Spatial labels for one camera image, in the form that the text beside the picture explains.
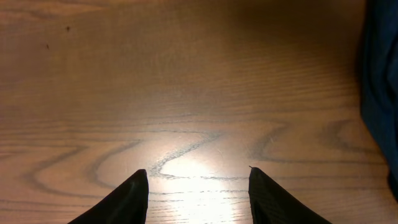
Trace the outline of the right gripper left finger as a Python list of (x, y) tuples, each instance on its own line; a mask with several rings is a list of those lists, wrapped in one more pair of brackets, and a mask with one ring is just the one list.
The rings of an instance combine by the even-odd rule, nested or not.
[(68, 224), (145, 224), (148, 197), (147, 172), (139, 169), (99, 203)]

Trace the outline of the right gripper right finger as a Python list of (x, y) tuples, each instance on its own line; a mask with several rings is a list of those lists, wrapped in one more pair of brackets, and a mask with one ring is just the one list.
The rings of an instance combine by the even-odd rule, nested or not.
[(254, 224), (330, 224), (257, 167), (249, 175)]

